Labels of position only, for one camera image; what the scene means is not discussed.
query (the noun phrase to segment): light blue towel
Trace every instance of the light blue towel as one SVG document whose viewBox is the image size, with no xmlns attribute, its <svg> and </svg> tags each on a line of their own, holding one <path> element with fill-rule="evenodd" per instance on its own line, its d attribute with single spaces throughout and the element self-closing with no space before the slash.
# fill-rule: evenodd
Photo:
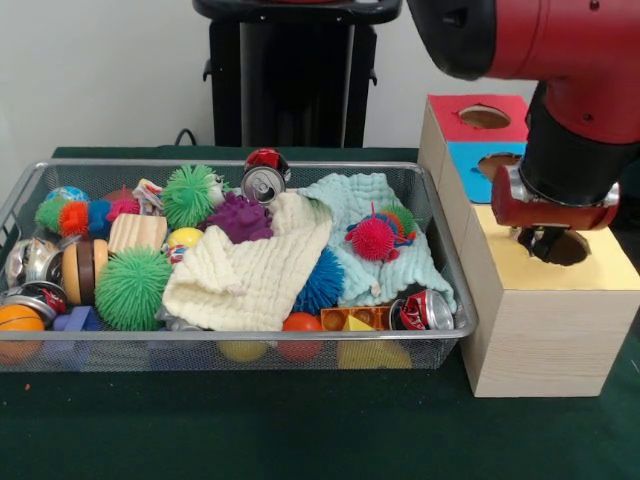
<svg viewBox="0 0 640 480">
<path fill-rule="evenodd" d="M 396 298 L 415 283 L 441 292 L 453 312 L 456 302 L 453 289 L 433 264 L 427 237 L 418 231 L 413 245 L 399 247 L 400 256 L 392 262 L 369 262 L 353 251 L 344 237 L 347 227 L 371 214 L 371 202 L 376 211 L 400 204 L 383 173 L 357 174 L 351 177 L 332 173 L 317 183 L 298 189 L 300 195 L 329 206 L 333 229 L 329 248 L 345 269 L 345 289 L 340 306 L 380 305 Z"/>
</svg>

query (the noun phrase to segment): blue spiky ball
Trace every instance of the blue spiky ball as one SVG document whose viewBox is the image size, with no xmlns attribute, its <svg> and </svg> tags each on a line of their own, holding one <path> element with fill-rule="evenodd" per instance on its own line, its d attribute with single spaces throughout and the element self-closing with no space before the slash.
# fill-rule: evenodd
<svg viewBox="0 0 640 480">
<path fill-rule="evenodd" d="M 96 286 L 96 308 L 116 330 L 157 330 L 155 315 L 172 268 L 149 247 L 132 247 L 109 260 Z"/>
<path fill-rule="evenodd" d="M 293 311 L 318 315 L 323 308 L 335 306 L 343 292 L 344 268 L 338 257 L 325 248 L 307 283 L 298 294 Z"/>
</svg>

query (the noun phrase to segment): wooden cube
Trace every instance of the wooden cube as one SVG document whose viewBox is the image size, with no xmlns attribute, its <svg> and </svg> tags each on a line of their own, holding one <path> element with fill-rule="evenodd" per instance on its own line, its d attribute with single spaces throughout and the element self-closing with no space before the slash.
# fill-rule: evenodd
<svg viewBox="0 0 640 480">
<path fill-rule="evenodd" d="M 464 106 L 465 97 L 453 98 L 443 103 Z M 492 105 L 491 99 L 482 103 Z M 493 130 L 486 141 L 477 130 L 453 135 L 438 112 L 430 98 L 420 161 L 439 177 L 443 210 L 478 311 L 476 331 L 461 342 L 474 394 L 599 395 L 640 304 L 638 273 L 608 229 L 580 232 L 590 254 L 576 265 L 530 257 L 510 229 L 496 223 L 489 205 L 470 201 L 463 167 L 453 158 L 458 142 L 484 143 L 477 151 L 485 152 L 498 148 L 496 142 L 522 142 L 522 132 L 496 139 Z M 450 123 L 451 108 L 440 115 Z"/>
</svg>

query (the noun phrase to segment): white washcloth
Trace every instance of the white washcloth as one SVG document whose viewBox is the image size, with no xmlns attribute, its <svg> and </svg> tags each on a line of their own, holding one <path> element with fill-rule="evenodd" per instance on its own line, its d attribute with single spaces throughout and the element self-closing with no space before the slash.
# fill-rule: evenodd
<svg viewBox="0 0 640 480">
<path fill-rule="evenodd" d="M 169 313 L 200 328 L 279 331 L 329 241 L 321 202 L 284 192 L 269 206 L 274 236 L 234 245 L 209 227 L 176 265 L 163 296 Z"/>
</svg>

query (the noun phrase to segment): metal basket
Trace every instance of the metal basket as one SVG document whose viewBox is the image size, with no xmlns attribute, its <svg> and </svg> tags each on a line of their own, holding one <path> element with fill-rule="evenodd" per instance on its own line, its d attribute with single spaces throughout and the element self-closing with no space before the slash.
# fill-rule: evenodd
<svg viewBox="0 0 640 480">
<path fill-rule="evenodd" d="M 73 185 L 91 198 L 135 186 L 140 178 L 164 185 L 180 165 L 204 163 L 239 185 L 243 162 L 172 160 L 51 160 L 27 169 L 0 210 L 0 261 L 20 238 L 47 238 L 34 215 L 49 191 Z M 310 185 L 337 172 L 384 173 L 398 198 L 426 232 L 438 270 L 453 286 L 458 302 L 455 329 L 449 331 L 376 332 L 3 332 L 0 371 L 166 371 L 166 370 L 286 370 L 286 369 L 436 369 L 458 339 L 470 335 L 476 310 L 462 274 L 442 207 L 430 174 L 412 163 L 291 162 L 290 188 Z M 4 274 L 0 287 L 6 288 Z M 320 347 L 307 361 L 304 358 Z M 266 352 L 251 360 L 261 351 Z"/>
</svg>

